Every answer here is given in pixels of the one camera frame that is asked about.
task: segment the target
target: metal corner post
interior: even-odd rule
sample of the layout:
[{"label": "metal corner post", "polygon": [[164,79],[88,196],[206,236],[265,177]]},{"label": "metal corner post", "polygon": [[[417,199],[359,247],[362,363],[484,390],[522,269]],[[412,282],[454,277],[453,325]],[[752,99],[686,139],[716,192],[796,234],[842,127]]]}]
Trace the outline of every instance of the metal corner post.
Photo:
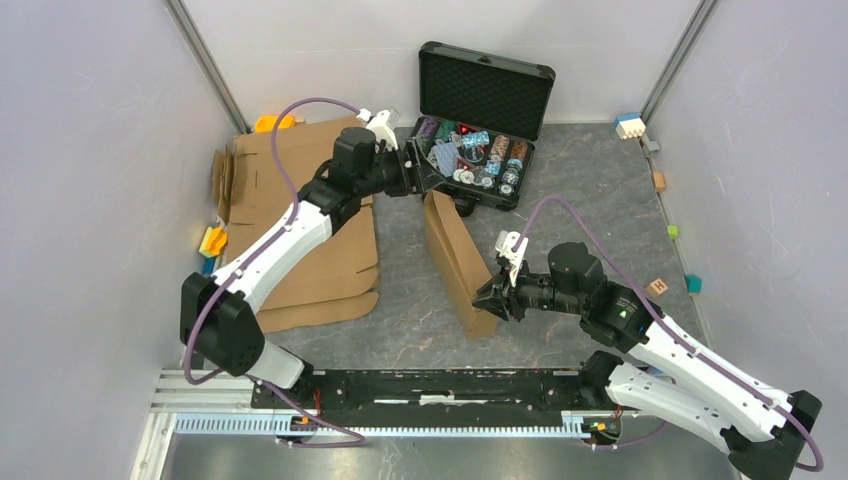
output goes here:
[{"label": "metal corner post", "polygon": [[212,58],[212,54],[209,52],[209,48],[206,47],[203,37],[200,36],[197,25],[192,20],[185,3],[183,0],[164,1],[168,11],[171,12],[171,16],[174,18],[174,22],[180,28],[180,32],[182,32],[186,43],[194,54],[194,58],[197,59],[197,63],[212,85],[212,89],[215,90],[215,94],[221,100],[221,104],[224,106],[224,110],[227,111],[227,116],[230,117],[233,126],[239,133],[250,133],[250,124],[245,120],[235,98],[233,98],[232,92],[230,92],[226,82],[224,82],[224,77],[221,75],[221,71],[218,70],[215,59]]},{"label": "metal corner post", "polygon": [[698,40],[698,37],[701,35],[701,31],[704,29],[704,25],[706,25],[707,21],[709,21],[710,16],[719,1],[720,0],[701,0],[698,4],[698,8],[695,9],[695,13],[689,20],[689,24],[686,25],[686,29],[683,31],[683,35],[677,42],[677,46],[674,47],[674,51],[671,53],[668,63],[666,63],[665,68],[663,68],[660,78],[654,85],[653,90],[651,90],[650,95],[648,95],[648,100],[645,102],[645,106],[642,107],[642,120],[646,124],[651,121],[651,118],[654,116],[654,113],[656,113],[660,102],[662,102],[666,93],[668,93],[671,84],[674,82],[675,77],[677,77],[677,73],[680,71],[680,67],[683,66],[683,63],[689,56],[692,46]]}]

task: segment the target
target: case lid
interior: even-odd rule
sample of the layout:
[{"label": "case lid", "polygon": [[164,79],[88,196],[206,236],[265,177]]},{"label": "case lid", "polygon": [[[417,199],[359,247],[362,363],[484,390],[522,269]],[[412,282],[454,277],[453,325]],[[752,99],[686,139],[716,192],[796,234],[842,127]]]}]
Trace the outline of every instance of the case lid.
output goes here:
[{"label": "case lid", "polygon": [[427,42],[418,51],[421,113],[527,140],[539,138],[551,67]]}]

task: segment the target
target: gray tabletop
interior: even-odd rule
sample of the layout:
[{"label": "gray tabletop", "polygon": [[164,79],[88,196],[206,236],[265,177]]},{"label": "gray tabletop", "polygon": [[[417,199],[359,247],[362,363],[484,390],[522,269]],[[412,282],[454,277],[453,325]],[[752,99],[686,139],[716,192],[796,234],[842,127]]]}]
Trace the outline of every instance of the gray tabletop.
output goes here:
[{"label": "gray tabletop", "polygon": [[[638,141],[620,140],[607,124],[565,124],[545,125],[535,143],[518,208],[478,207],[465,219],[490,271],[496,271],[498,232],[520,231],[542,197],[560,195],[641,285],[657,278],[668,284],[656,303],[703,340]],[[380,195],[374,213],[380,254],[374,310],[356,320],[268,335],[271,341],[316,368],[565,367],[602,349],[580,330],[578,317],[530,310],[521,323],[502,322],[493,336],[468,340],[427,253],[420,198]],[[566,241],[586,242],[598,255],[559,205],[549,204],[528,236],[525,259],[533,271],[545,272],[547,252]],[[622,282],[608,264],[604,268]]]}]

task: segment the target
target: cardboard box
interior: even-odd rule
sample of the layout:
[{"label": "cardboard box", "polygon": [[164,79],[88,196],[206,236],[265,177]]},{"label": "cardboard box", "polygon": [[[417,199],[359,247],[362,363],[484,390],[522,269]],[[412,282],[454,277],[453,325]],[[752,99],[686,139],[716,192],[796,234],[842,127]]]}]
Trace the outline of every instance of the cardboard box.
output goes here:
[{"label": "cardboard box", "polygon": [[[277,132],[280,160],[299,189],[332,157],[344,128],[361,126],[346,117]],[[247,250],[285,213],[291,195],[271,154],[270,133],[240,135],[233,150],[216,152],[213,195],[227,223],[226,256]],[[265,300],[257,315],[263,332],[361,317],[377,303],[371,292],[379,276],[371,199],[338,234],[310,252]]]},{"label": "cardboard box", "polygon": [[448,195],[436,191],[427,194],[424,234],[427,251],[453,301],[465,334],[474,340],[495,333],[500,319],[471,305],[477,289],[488,282],[492,274]]}]

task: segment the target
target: white wall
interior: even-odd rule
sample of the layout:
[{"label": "white wall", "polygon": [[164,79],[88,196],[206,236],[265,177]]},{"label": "white wall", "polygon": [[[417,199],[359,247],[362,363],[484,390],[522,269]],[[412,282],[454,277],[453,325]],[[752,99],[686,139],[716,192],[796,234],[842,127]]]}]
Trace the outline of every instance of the white wall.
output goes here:
[{"label": "white wall", "polygon": [[4,2],[0,59],[0,478],[127,478],[233,130],[159,1]]},{"label": "white wall", "polygon": [[428,40],[552,66],[548,121],[612,120],[642,108],[698,0],[185,3],[252,124],[313,96],[394,106],[411,123]]},{"label": "white wall", "polygon": [[848,468],[846,21],[841,0],[722,2],[649,126],[716,350],[824,402],[817,479]]}]

